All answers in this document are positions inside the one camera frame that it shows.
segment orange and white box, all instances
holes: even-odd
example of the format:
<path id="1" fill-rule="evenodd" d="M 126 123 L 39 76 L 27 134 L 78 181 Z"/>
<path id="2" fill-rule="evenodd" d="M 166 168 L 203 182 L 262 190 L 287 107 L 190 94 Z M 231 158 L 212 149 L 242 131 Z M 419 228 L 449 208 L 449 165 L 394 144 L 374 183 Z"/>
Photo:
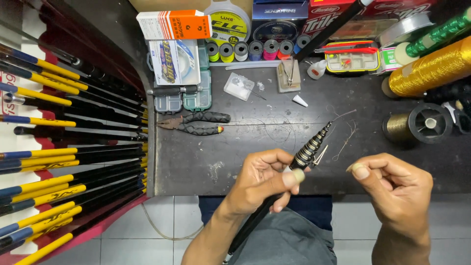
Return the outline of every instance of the orange and white box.
<path id="1" fill-rule="evenodd" d="M 146 40 L 206 39 L 212 36 L 211 16 L 198 10 L 140 12 Z"/>

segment white cone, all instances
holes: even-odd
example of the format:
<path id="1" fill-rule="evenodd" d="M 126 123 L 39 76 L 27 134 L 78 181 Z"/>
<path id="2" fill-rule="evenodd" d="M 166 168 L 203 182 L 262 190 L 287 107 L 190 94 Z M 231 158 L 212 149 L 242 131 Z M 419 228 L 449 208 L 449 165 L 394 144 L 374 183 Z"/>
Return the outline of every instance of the white cone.
<path id="1" fill-rule="evenodd" d="M 303 105 L 303 106 L 305 106 L 305 107 L 308 106 L 308 104 L 307 104 L 304 100 L 302 100 L 302 98 L 301 98 L 299 95 L 296 95 L 296 96 L 294 97 L 293 101 L 296 102 L 296 103 L 298 103 L 299 105 Z"/>

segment pink thread spool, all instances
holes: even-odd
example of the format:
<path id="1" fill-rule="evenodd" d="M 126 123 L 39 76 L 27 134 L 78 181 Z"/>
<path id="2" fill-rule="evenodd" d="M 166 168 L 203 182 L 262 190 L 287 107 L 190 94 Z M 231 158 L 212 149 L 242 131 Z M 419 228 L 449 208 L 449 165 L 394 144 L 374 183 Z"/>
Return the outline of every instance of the pink thread spool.
<path id="1" fill-rule="evenodd" d="M 278 54 L 278 49 L 280 48 L 280 44 L 275 40 L 268 40 L 263 45 L 263 58 L 267 61 L 273 61 Z"/>

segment pliers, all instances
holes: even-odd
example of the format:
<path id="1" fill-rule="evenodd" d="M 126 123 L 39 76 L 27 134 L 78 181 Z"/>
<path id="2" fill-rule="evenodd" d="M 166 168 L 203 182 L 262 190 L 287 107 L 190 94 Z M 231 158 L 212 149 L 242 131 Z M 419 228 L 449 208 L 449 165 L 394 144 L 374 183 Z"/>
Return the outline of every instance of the pliers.
<path id="1" fill-rule="evenodd" d="M 229 114 L 223 114 L 218 112 L 211 111 L 201 111 L 196 112 L 185 117 L 180 116 L 180 118 L 166 119 L 163 121 L 157 122 L 157 127 L 169 130 L 180 130 L 182 132 L 187 132 L 193 135 L 213 135 L 221 133 L 224 130 L 224 127 L 210 127 L 210 128 L 195 128 L 187 123 L 195 121 L 204 121 L 212 123 L 229 123 L 231 121 L 231 116 Z"/>

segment dark gray table surface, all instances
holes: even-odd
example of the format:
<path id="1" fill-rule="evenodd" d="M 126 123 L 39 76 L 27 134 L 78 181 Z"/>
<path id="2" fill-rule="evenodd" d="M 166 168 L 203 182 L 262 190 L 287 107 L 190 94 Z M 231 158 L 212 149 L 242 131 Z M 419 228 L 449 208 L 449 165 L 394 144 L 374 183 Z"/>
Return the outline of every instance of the dark gray table surface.
<path id="1" fill-rule="evenodd" d="M 226 71 L 211 67 L 209 110 L 230 114 L 232 121 L 223 125 L 223 133 L 212 136 L 157 128 L 156 195 L 227 194 L 247 154 L 274 148 L 294 154 L 336 117 L 334 112 L 341 115 L 354 109 L 331 127 L 324 141 L 329 145 L 327 153 L 307 174 L 300 194 L 364 193 L 345 169 L 358 158 L 382 152 L 432 173 L 435 193 L 471 192 L 469 135 L 454 132 L 440 144 L 402 149 L 385 139 L 382 121 L 390 113 L 409 112 L 418 101 L 389 99 L 381 91 L 382 77 L 324 75 L 314 81 L 307 76 L 307 68 L 306 63 L 300 64 L 300 93 L 278 93 L 275 68 Z M 255 86 L 254 91 L 267 100 L 251 94 L 245 102 L 225 93 L 231 72 L 262 82 L 265 89 Z M 292 101 L 297 94 L 309 104 L 307 108 Z M 185 114 L 188 111 L 183 110 L 175 116 Z"/>

